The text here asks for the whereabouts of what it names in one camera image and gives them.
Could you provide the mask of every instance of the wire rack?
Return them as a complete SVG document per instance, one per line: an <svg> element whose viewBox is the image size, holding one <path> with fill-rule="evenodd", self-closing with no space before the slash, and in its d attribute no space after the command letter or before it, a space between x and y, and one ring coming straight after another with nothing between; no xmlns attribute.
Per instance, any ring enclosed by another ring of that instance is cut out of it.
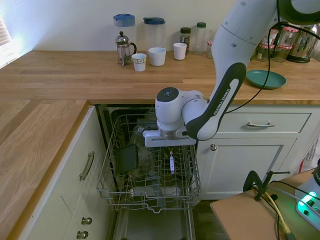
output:
<svg viewBox="0 0 320 240"><path fill-rule="evenodd" d="M154 125L146 118L152 114L119 116L113 126L97 190L116 211L188 210L199 202L200 177L194 145L170 147L174 155L174 173L170 169L168 147L138 147L138 168L116 173L116 150L130 144L135 126Z"/></svg>

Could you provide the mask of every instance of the paper cup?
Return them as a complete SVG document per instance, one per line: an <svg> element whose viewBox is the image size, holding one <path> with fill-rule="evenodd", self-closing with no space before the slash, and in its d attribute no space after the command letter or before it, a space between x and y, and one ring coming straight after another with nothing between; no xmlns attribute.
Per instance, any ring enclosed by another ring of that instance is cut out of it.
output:
<svg viewBox="0 0 320 240"><path fill-rule="evenodd" d="M163 47L153 47L148 50L148 59L152 66L162 66L166 60L166 49Z"/></svg>
<svg viewBox="0 0 320 240"><path fill-rule="evenodd" d="M136 53L131 55L131 59L135 71L143 72L144 70L146 70L147 55L145 55L144 53Z"/></svg>
<svg viewBox="0 0 320 240"><path fill-rule="evenodd" d="M178 42L178 43L173 44L174 59L176 59L176 60L185 59L186 49L187 49L187 44L185 44L185 43Z"/></svg>

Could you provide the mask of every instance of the window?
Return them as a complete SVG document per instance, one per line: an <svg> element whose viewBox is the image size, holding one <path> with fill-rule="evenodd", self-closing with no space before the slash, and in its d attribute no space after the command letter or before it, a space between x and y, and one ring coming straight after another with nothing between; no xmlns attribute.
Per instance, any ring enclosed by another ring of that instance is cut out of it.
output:
<svg viewBox="0 0 320 240"><path fill-rule="evenodd" d="M0 16L0 68L17 58L12 39Z"/></svg>

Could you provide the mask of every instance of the green lid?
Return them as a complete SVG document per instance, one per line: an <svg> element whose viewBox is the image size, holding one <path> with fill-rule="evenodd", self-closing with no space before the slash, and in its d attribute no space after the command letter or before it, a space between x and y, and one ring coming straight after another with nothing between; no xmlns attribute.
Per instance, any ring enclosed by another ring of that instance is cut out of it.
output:
<svg viewBox="0 0 320 240"><path fill-rule="evenodd" d="M180 33L189 34L189 33L191 33L191 28L190 27L182 27L182 28L180 28Z"/></svg>
<svg viewBox="0 0 320 240"><path fill-rule="evenodd" d="M196 24L196 27L197 27L197 28L205 28L205 27L206 27L206 23L200 21L200 22L198 22L198 23Z"/></svg>

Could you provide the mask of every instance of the open dishwasher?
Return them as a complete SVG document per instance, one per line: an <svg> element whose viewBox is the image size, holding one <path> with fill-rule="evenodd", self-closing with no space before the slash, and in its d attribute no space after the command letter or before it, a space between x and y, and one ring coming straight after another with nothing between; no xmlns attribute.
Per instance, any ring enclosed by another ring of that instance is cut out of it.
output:
<svg viewBox="0 0 320 240"><path fill-rule="evenodd" d="M195 146L146 148L143 131L157 129L154 108L106 108L104 115L112 131L97 190L117 211L113 240L195 240L192 208L200 193ZM126 150L134 147L136 155Z"/></svg>

